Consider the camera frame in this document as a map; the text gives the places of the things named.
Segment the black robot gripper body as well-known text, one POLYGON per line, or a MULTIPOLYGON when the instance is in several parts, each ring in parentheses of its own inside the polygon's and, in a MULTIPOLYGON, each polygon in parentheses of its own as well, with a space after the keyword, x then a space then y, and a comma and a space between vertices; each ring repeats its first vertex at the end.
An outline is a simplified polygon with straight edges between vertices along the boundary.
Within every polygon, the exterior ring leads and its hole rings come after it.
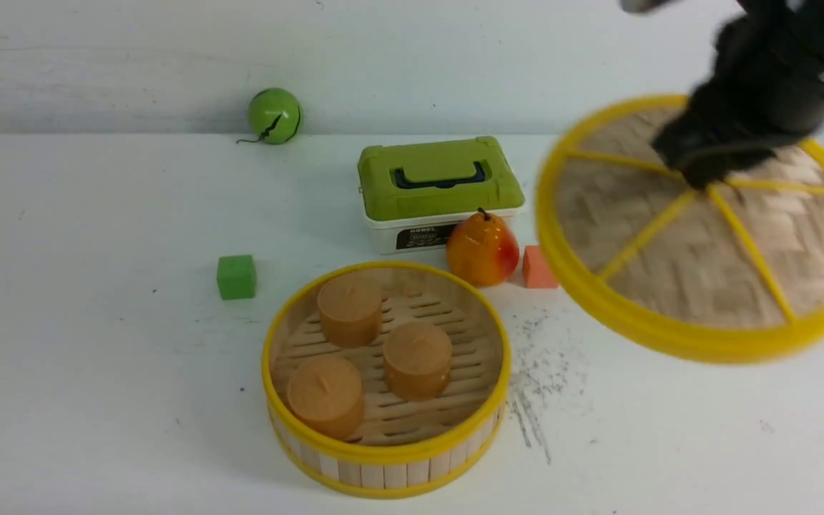
POLYGON ((714 49, 710 78, 651 142, 699 190, 824 125, 824 32, 792 14, 742 14, 718 32, 714 49))

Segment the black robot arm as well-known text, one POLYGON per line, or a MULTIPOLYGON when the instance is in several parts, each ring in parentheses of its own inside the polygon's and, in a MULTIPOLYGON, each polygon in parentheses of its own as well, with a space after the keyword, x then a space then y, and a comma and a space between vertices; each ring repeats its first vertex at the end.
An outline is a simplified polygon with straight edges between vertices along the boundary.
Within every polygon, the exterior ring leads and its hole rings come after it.
POLYGON ((714 41, 712 75, 652 149, 703 190, 824 126, 824 1, 743 1, 714 41))

